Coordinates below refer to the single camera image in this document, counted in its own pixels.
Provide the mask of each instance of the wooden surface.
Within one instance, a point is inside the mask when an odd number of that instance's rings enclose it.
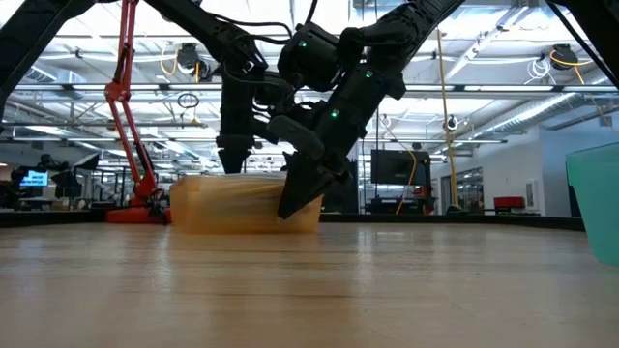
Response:
[[[619,347],[583,233],[321,225],[0,230],[0,347]]]

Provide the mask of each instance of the ceiling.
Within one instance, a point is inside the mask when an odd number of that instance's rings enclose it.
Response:
[[[202,9],[220,15],[226,15],[244,21],[279,21],[294,27],[305,20],[310,0],[270,0],[269,6],[261,0],[226,0],[204,1]],[[5,22],[21,3],[20,0],[2,0],[3,12],[0,22]],[[319,1],[313,21],[331,33],[338,34],[349,26],[363,26],[375,22],[401,1],[361,0],[323,0]],[[535,8],[511,8],[511,1],[467,1],[441,25],[445,72],[448,84],[464,85],[523,85],[527,84],[576,84],[573,71],[548,71],[538,74],[534,69],[544,70],[543,62],[536,63],[542,52],[548,54],[554,44],[570,44],[578,57],[586,61],[587,54],[575,42],[560,21],[554,17],[546,6]],[[567,18],[574,22],[566,11]],[[68,21],[56,38],[44,51],[35,67],[45,72],[60,76],[60,72],[72,72],[80,77],[74,82],[107,83],[116,65],[116,47],[118,40],[120,2],[97,4],[86,14]],[[506,24],[503,30],[496,30],[497,24]],[[285,32],[278,27],[252,27],[248,31],[266,36],[282,38]],[[438,41],[436,33],[430,35],[413,61],[404,71],[407,84],[437,85],[439,63],[433,59]],[[179,70],[172,75],[162,71],[162,65],[172,70],[174,52],[182,43],[197,43],[187,32],[174,23],[165,21],[147,3],[140,2],[137,8],[135,36],[135,64],[133,83],[193,83],[192,78]],[[271,69],[276,69],[280,46],[259,43]],[[204,46],[198,46],[201,54],[208,55]],[[587,76],[595,71],[595,64],[582,67]],[[22,83],[36,83],[24,78]],[[197,108],[185,110],[176,100],[180,91],[169,92],[135,92],[131,104],[136,122],[140,124],[157,123],[159,126],[141,128],[146,136],[160,137],[215,137],[219,130],[220,92],[194,92],[200,98]],[[42,122],[66,122],[73,119],[80,123],[105,123],[112,119],[103,104],[100,91],[86,91],[75,99],[66,93],[45,91],[15,91],[12,95],[13,106],[21,105],[19,111],[5,115],[8,121],[39,120]],[[493,119],[510,109],[529,100],[544,99],[548,94],[450,94],[447,99],[449,114],[456,115],[463,128],[483,127]],[[301,91],[298,99],[316,101],[328,98],[328,94]],[[379,113],[386,116],[386,124],[396,136],[444,138],[443,102],[440,93],[409,93],[400,101],[385,99],[380,105]],[[191,125],[192,120],[200,127]],[[18,134],[54,135],[53,132],[31,129],[19,129]],[[60,132],[97,137],[116,137],[115,131],[104,127],[81,127]],[[385,126],[374,119],[368,125],[369,136],[384,137],[388,133]],[[216,160],[217,149],[213,142],[184,142],[182,148],[152,149],[155,156],[184,159],[188,153],[197,155],[202,162]],[[102,147],[101,144],[90,144]],[[281,150],[291,150],[288,146],[271,146],[265,144],[263,152],[271,157]]]

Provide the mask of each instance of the red equipment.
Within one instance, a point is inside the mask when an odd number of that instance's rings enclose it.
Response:
[[[118,65],[112,81],[105,86],[105,99],[114,117],[116,130],[118,130],[121,143],[127,154],[127,161],[135,182],[133,189],[135,197],[131,200],[129,209],[107,212],[107,221],[115,223],[167,223],[170,221],[170,212],[169,209],[163,210],[159,205],[163,191],[157,188],[153,164],[139,137],[132,111],[129,108],[129,100],[132,96],[130,89],[132,84],[133,33],[137,3],[138,0],[123,0],[118,43]],[[133,135],[133,145],[144,169],[144,174],[141,177],[116,107],[117,102],[123,106],[127,124]]]

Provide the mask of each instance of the orange box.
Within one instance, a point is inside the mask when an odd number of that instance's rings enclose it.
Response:
[[[316,233],[322,197],[292,217],[277,216],[284,173],[192,176],[170,188],[172,227],[187,234]]]

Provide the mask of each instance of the teal container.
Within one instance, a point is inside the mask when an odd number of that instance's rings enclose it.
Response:
[[[619,266],[619,143],[567,155],[589,245],[598,261]]]

